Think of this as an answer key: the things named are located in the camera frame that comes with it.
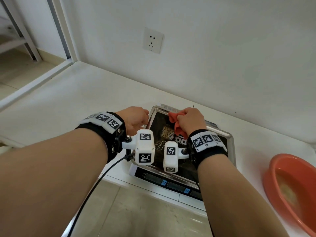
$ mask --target baseboard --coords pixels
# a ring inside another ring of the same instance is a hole
[[[18,51],[24,52],[26,54],[28,54],[26,48],[24,46],[19,46],[16,48]],[[43,51],[41,49],[37,49],[37,51],[39,52],[39,55],[42,57],[43,61],[45,62],[49,62],[52,63],[54,65],[59,65],[60,63],[63,63],[66,59],[61,58],[57,55],[53,55],[47,51]]]

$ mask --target red cloth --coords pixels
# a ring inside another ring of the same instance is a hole
[[[178,115],[182,115],[184,116],[185,114],[182,112],[178,112],[178,113],[173,113],[173,112],[169,112],[168,116],[169,116],[169,121],[171,123],[175,123],[174,124],[174,132],[176,135],[182,135],[184,137],[184,139],[186,140],[188,138],[188,135],[181,129],[180,125],[179,125],[179,121],[178,121]]]

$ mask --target wall socket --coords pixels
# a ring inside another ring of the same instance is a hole
[[[154,53],[160,53],[163,34],[145,27],[143,48]]]

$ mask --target wire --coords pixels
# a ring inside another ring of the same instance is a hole
[[[194,181],[195,181],[196,185],[198,186],[198,189],[200,190],[200,193],[201,193],[201,195],[202,195],[202,192],[201,192],[201,189],[200,189],[200,185],[197,183],[197,181],[195,180],[195,178],[194,178]],[[207,220],[209,221],[212,235],[213,235],[213,237],[215,237],[209,218],[207,218]]]
[[[95,190],[95,188],[97,187],[97,185],[101,182],[101,180],[103,179],[103,177],[106,175],[106,173],[109,172],[109,170],[111,170],[117,163],[119,163],[120,161],[124,160],[124,159],[128,159],[129,157],[135,155],[135,153],[132,153],[132,154],[129,154],[129,155],[125,155],[123,158],[119,159],[117,162],[115,162],[113,165],[111,165],[104,173],[103,175],[98,179],[97,183],[95,183],[95,185],[93,186],[93,188],[90,190],[89,194],[87,195],[86,199],[84,200],[84,202],[82,203],[76,217],[75,217],[75,220],[69,230],[69,233],[67,235],[67,237],[70,237],[73,230],[74,230],[74,227],[75,227],[75,224],[77,223],[77,220],[79,219],[79,216],[81,214],[81,211],[82,209],[84,208],[85,204],[87,203],[89,197],[91,196],[92,192]]]

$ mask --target person's left hand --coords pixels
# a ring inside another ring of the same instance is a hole
[[[148,124],[149,111],[141,107],[131,106],[115,113],[124,120],[127,135],[136,135],[143,125]]]

